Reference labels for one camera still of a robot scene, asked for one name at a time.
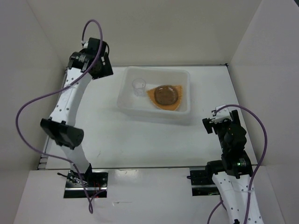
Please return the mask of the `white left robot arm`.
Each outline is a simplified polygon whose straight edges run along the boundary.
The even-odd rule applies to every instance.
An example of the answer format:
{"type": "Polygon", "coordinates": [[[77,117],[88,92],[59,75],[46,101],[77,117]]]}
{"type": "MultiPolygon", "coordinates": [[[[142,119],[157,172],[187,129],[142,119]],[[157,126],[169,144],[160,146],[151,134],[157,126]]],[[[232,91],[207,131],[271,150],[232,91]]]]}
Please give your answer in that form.
{"type": "Polygon", "coordinates": [[[71,170],[67,178],[86,187],[93,181],[92,166],[82,148],[84,131],[75,126],[76,115],[88,84],[113,74],[109,45],[90,38],[79,52],[74,52],[66,67],[65,90],[49,118],[42,119],[41,128],[64,152],[71,170]]]}

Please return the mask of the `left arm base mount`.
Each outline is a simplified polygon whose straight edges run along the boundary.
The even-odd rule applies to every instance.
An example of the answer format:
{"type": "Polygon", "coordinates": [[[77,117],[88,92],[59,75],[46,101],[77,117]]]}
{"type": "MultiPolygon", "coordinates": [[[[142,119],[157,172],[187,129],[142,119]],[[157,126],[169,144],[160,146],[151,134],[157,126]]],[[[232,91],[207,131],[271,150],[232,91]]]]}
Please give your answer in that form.
{"type": "MultiPolygon", "coordinates": [[[[66,178],[64,198],[84,198],[85,193],[80,180],[71,178],[71,172],[68,175],[57,172],[57,175],[66,178]]],[[[94,171],[89,182],[84,181],[88,196],[94,198],[107,197],[108,172],[94,171]]]]}

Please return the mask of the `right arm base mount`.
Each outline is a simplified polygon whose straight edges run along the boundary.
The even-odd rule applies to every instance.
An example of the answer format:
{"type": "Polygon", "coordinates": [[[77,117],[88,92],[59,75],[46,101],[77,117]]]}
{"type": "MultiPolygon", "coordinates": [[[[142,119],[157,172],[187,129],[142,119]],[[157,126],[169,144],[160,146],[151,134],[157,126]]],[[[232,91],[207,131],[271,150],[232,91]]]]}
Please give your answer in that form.
{"type": "Polygon", "coordinates": [[[187,179],[191,182],[192,196],[218,196],[219,190],[207,176],[204,167],[189,168],[187,179]]]}

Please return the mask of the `woven bamboo fan tray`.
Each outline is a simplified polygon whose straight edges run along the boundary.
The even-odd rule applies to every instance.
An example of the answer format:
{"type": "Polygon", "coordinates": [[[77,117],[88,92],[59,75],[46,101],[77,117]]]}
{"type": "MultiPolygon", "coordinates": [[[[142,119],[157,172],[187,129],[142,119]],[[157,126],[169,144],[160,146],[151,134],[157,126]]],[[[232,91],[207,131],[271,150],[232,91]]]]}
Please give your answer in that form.
{"type": "Polygon", "coordinates": [[[147,96],[158,109],[176,111],[182,102],[183,86],[160,85],[146,91],[147,96]]]}

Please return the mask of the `clear glass cup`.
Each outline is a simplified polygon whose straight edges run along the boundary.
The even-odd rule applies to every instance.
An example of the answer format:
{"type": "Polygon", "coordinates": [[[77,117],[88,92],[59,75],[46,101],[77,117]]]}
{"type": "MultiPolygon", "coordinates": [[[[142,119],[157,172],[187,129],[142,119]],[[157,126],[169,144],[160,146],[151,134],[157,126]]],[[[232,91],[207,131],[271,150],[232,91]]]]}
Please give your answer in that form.
{"type": "Polygon", "coordinates": [[[134,79],[132,82],[133,92],[137,97],[144,97],[146,95],[146,82],[142,78],[134,79]]]}

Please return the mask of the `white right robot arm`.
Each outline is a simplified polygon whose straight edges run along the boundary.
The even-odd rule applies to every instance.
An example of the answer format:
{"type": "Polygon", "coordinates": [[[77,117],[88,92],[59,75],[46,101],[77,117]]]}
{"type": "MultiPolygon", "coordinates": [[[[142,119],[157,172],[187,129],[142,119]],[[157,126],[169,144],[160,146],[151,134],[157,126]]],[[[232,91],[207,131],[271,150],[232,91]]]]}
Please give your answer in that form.
{"type": "Polygon", "coordinates": [[[242,127],[237,110],[230,105],[220,105],[212,111],[211,118],[202,120],[207,133],[215,133],[221,147],[221,159],[209,161],[205,166],[205,179],[214,183],[220,193],[220,205],[227,211],[231,224],[262,224],[254,177],[258,167],[253,167],[245,151],[246,130],[242,127]]]}

